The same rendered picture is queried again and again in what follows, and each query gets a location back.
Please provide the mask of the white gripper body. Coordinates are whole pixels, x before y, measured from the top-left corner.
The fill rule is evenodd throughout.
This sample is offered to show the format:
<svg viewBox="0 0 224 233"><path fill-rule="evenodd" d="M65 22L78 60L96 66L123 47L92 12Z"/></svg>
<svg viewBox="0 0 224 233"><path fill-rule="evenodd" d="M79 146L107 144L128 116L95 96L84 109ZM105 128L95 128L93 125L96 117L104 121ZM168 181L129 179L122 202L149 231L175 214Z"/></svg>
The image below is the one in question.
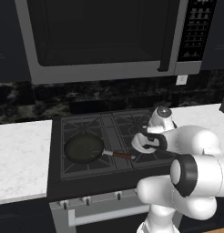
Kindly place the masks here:
<svg viewBox="0 0 224 233"><path fill-rule="evenodd" d="M136 133L131 141L132 147L143 154L151 154L156 151L155 148L144 148L144 145L148 143L148 138L141 133Z"/></svg>

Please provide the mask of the dark base cupboard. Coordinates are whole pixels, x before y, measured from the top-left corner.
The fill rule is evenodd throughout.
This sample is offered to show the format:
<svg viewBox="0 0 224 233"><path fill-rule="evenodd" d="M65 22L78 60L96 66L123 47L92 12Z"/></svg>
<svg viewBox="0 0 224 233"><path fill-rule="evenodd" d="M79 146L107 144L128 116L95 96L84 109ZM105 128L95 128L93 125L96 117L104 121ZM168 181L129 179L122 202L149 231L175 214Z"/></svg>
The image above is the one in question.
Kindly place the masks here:
<svg viewBox="0 0 224 233"><path fill-rule="evenodd" d="M0 233L56 233L46 198L0 205Z"/></svg>
<svg viewBox="0 0 224 233"><path fill-rule="evenodd" d="M224 228L224 210L208 220L196 220L183 217L179 225L180 233L204 233L207 231Z"/></svg>

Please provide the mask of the white wall outlet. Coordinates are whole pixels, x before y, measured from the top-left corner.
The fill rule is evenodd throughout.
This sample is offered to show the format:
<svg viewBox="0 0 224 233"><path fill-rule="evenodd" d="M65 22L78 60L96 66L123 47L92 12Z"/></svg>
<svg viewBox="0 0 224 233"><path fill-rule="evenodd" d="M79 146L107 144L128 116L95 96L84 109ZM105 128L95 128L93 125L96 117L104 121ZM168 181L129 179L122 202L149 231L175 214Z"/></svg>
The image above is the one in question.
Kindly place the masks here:
<svg viewBox="0 0 224 233"><path fill-rule="evenodd" d="M188 76L187 75L177 76L176 85L177 86L184 86L187 83L187 80L188 80Z"/></svg>

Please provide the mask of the stainless steel microwave oven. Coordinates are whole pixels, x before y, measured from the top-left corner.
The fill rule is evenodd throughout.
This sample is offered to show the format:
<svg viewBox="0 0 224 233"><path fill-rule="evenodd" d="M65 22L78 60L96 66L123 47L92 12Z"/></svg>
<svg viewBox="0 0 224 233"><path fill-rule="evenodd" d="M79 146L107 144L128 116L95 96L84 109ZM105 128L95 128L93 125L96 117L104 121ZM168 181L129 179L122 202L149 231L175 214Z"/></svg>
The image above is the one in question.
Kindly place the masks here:
<svg viewBox="0 0 224 233"><path fill-rule="evenodd" d="M159 72L169 0L15 0L35 85L199 72L217 0L176 0L168 71Z"/></svg>

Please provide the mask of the black gas hob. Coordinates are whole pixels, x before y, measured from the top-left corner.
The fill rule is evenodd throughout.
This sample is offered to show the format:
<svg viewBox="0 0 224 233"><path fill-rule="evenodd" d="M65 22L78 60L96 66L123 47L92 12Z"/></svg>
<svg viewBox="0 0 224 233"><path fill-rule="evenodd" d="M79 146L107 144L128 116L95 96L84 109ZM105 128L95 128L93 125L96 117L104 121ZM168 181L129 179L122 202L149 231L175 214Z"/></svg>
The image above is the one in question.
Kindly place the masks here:
<svg viewBox="0 0 224 233"><path fill-rule="evenodd" d="M59 201L82 198L134 188L150 176L169 173L173 157L156 151L137 152L131 140L151 118L153 110L98 112L55 117L52 121L51 147L47 181L47 199ZM64 154L64 144L78 133L91 133L102 138L105 149L134 155L134 160L102 156L90 164L74 164Z"/></svg>

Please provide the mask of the dark wall cupboard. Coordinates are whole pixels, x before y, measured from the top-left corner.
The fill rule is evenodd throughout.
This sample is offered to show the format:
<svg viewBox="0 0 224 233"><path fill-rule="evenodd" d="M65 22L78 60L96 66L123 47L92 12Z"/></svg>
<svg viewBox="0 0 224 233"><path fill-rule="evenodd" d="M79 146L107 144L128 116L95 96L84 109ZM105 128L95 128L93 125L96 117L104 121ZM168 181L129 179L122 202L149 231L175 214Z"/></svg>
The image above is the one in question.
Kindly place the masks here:
<svg viewBox="0 0 224 233"><path fill-rule="evenodd" d="M31 81L15 0L0 0L0 83Z"/></svg>
<svg viewBox="0 0 224 233"><path fill-rule="evenodd" d="M224 0L217 1L201 69L224 69Z"/></svg>

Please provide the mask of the stainless steel oven front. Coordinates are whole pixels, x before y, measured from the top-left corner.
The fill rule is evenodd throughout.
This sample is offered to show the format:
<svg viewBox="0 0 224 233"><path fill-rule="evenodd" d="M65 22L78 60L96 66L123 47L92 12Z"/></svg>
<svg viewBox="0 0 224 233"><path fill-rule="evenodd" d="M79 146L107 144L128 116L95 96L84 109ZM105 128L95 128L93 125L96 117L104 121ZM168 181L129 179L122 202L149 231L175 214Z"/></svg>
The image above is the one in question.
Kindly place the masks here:
<svg viewBox="0 0 224 233"><path fill-rule="evenodd" d="M122 195L121 199L117 200L116 193L107 192L98 195L85 196L90 197L90 204L87 204L81 198L60 198L49 202L52 217L55 223L56 233L79 233L80 227L86 227L89 224L69 227L68 226L68 211L75 210L76 217L84 217L96 213L104 213L113 210L120 210L124 208L133 208L142 205L149 205L143 203L139 199L140 187L131 188L127 190L119 190ZM64 210L63 201L67 203L67 209ZM90 224L105 224L106 229L112 225L117 228L117 233L137 233L138 227L142 226L148 212L123 218L114 218L105 221L98 221Z"/></svg>

